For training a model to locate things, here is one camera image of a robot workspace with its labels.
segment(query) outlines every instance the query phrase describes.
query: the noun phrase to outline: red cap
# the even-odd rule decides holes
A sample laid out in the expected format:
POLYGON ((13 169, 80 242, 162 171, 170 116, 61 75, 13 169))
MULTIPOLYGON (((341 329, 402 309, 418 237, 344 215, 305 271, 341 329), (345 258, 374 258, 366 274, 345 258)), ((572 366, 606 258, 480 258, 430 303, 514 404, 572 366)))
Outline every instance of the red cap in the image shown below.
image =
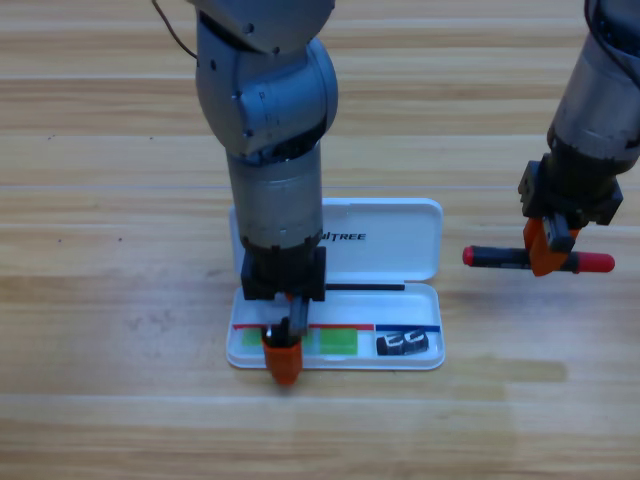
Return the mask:
POLYGON ((473 247, 465 247, 462 251, 462 263, 473 267, 473 247))
POLYGON ((578 272, 609 273, 616 261, 606 253, 578 253, 578 272))

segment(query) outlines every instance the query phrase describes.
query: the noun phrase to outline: wooden surface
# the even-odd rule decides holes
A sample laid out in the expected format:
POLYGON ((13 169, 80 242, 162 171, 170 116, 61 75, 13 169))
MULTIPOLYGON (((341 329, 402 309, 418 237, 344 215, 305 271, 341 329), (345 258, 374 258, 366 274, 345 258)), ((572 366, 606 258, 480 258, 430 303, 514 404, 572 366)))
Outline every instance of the wooden surface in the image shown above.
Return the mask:
POLYGON ((326 195, 442 204, 445 365, 289 394, 231 368, 230 190, 194 62, 145 0, 0 0, 2 480, 640 478, 640 169, 578 242, 613 274, 460 261, 521 244, 581 0, 337 3, 326 195))

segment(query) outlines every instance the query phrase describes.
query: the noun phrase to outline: blue stripe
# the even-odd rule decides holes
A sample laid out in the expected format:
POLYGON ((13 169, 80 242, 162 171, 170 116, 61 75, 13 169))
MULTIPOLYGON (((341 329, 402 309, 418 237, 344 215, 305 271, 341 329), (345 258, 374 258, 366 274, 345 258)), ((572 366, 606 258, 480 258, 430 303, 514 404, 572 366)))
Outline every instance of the blue stripe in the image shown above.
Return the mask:
POLYGON ((440 333, 438 325, 376 325, 376 332, 412 332, 424 329, 427 333, 440 333))

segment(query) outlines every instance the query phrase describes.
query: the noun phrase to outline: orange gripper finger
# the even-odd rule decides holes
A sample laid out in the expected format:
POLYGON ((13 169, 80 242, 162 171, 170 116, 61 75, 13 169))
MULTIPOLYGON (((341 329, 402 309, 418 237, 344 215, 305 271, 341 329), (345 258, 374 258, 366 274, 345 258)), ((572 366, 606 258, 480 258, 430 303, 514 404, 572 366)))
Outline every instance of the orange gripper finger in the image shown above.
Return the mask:
POLYGON ((262 342, 264 359, 278 385, 290 386, 302 371, 302 342, 292 347, 270 347, 262 342))
MULTIPOLYGON (((575 239, 580 230, 569 230, 575 239)), ((524 245, 529 250, 531 270, 536 277, 542 277, 558 270, 569 258, 568 253, 558 253, 549 250, 545 238, 542 219, 530 218, 523 230, 524 245)))

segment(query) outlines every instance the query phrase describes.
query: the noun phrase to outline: red stripe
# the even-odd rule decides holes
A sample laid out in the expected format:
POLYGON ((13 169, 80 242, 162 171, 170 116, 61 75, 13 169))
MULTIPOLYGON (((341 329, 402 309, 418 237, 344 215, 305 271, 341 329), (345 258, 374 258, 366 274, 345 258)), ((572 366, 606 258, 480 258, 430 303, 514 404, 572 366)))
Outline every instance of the red stripe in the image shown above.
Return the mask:
MULTIPOLYGON (((242 324, 234 324, 233 329, 242 330, 244 328, 262 328, 264 326, 266 325, 260 324, 260 323, 242 323, 242 324)), ((374 330, 374 326, 367 323, 359 323, 359 324, 353 324, 353 325, 349 325, 349 324, 332 325, 328 323, 312 323, 309 325, 309 328, 350 328, 353 330, 360 330, 360 331, 374 330)))

